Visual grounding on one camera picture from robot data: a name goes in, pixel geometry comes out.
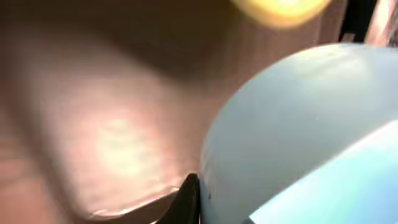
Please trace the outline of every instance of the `brown surface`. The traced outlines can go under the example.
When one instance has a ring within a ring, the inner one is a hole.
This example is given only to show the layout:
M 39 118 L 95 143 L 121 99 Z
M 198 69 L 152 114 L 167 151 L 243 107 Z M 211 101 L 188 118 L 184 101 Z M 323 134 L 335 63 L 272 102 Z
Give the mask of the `brown surface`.
M 334 5 L 343 5 L 341 2 L 331 6 L 338 15 L 343 9 Z M 19 95 L 19 105 L 28 108 L 20 113 L 23 120 L 33 123 L 25 131 L 38 139 L 36 147 L 59 149 L 42 128 L 59 130 L 52 121 L 63 118 L 50 116 L 68 113 L 53 110 L 54 102 L 68 101 L 70 94 L 60 95 L 63 86 L 72 82 L 67 89 L 74 93 L 86 89 L 82 80 L 99 78 L 99 83 L 107 83 L 104 79 L 110 79 L 118 85 L 128 80 L 131 86 L 125 96 L 129 105 L 137 116 L 149 118 L 146 126 L 161 134 L 166 153 L 178 155 L 172 164 L 177 169 L 174 174 L 181 177 L 198 170 L 201 142 L 211 120 L 240 85 L 282 57 L 317 45 L 320 39 L 323 44 L 335 40 L 320 33 L 338 30 L 340 23 L 331 21 L 330 16 L 278 32 L 256 24 L 227 1 L 14 1 L 9 17 L 17 55 L 12 69 L 14 93 Z M 333 27 L 324 28 L 323 23 Z M 76 83 L 78 88 L 71 89 Z M 36 116 L 47 120 L 41 123 Z M 39 130 L 44 138 L 36 136 Z M 0 166 L 11 170 L 7 175 L 15 172 L 15 181 L 0 191 L 0 197 L 7 199 L 1 204 L 0 217 L 9 219 L 5 223 L 77 222 L 54 206 L 56 200 L 47 188 L 47 183 L 54 189 L 64 185 L 62 181 L 43 181 L 39 171 L 19 176 L 24 173 L 20 170 L 36 170 L 26 168 L 34 166 L 29 153 L 26 155 L 24 160 Z M 12 201 L 15 198 L 20 199 L 19 209 Z M 156 217 L 161 211 L 145 213 Z M 19 213 L 29 214 L 29 219 L 20 220 Z

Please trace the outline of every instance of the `yellow round object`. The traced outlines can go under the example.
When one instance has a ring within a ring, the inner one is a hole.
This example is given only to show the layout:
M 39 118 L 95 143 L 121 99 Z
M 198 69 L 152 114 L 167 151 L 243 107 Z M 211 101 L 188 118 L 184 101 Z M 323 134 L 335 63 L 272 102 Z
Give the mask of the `yellow round object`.
M 232 2 L 261 24 L 290 28 L 315 17 L 330 0 L 232 0 Z

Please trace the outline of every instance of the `yellow object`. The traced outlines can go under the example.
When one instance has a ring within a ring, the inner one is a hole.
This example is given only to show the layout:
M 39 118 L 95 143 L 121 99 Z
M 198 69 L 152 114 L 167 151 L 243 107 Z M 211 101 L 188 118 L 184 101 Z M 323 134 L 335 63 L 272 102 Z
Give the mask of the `yellow object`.
M 290 28 L 315 17 L 330 0 L 232 0 L 232 2 L 261 24 Z

